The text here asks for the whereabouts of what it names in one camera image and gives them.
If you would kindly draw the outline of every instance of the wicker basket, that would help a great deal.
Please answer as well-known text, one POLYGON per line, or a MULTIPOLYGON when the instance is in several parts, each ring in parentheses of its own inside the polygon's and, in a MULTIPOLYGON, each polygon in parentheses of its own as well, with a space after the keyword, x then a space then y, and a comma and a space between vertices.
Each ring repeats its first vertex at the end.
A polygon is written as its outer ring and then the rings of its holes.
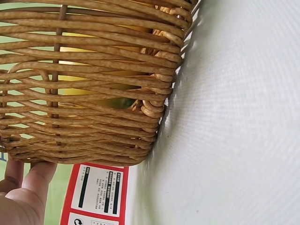
POLYGON ((14 63, 9 71, 0 70, 0 151, 28 163, 142 162, 156 140, 196 2, 2 0, 0 9, 2 3, 29 4, 0 11, 0 22, 10 24, 0 27, 0 35, 21 39, 0 43, 0 50, 9 51, 0 55, 0 64, 14 63), (38 2, 45 6, 30 4, 38 2), (62 52, 62 47, 85 51, 62 52), (84 65, 60 64, 62 60, 84 65), (112 71, 143 74, 120 76, 112 71), (84 80, 62 81, 61 75, 84 80), (139 88, 122 90, 109 84, 139 88), (60 93, 70 88, 93 93, 60 93), (95 103, 120 97, 136 101, 126 109, 95 103))

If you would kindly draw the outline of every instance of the white wall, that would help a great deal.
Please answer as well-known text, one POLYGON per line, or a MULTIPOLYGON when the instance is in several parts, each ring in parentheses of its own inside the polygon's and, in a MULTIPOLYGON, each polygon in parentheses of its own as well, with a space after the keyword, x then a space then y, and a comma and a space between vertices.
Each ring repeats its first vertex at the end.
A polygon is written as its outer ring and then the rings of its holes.
POLYGON ((300 224, 300 1, 207 0, 134 225, 300 224))

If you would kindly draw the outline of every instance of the red-bordered label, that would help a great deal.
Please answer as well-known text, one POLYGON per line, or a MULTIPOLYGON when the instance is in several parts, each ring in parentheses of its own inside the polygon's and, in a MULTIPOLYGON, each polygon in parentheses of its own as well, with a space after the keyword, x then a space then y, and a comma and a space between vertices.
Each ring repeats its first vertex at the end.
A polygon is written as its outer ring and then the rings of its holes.
POLYGON ((73 167, 61 225, 125 225, 128 167, 73 167))

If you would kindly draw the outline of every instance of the hand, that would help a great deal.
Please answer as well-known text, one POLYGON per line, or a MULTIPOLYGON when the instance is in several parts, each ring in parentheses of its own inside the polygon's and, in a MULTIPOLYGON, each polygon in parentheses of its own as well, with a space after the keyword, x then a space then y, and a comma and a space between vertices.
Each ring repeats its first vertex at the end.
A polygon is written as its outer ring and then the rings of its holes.
POLYGON ((24 163, 8 160, 0 181, 0 219, 3 225, 43 225, 49 183, 56 164, 31 165, 23 180, 24 163))

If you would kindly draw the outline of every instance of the white label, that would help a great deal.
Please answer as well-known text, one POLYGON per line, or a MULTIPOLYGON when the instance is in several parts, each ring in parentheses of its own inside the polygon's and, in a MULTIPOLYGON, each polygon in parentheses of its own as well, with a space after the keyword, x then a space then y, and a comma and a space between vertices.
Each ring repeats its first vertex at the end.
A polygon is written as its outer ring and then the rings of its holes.
POLYGON ((122 183, 123 172, 80 165, 71 207, 119 217, 122 183))
POLYGON ((70 213, 68 225, 119 225, 117 221, 109 221, 70 213))

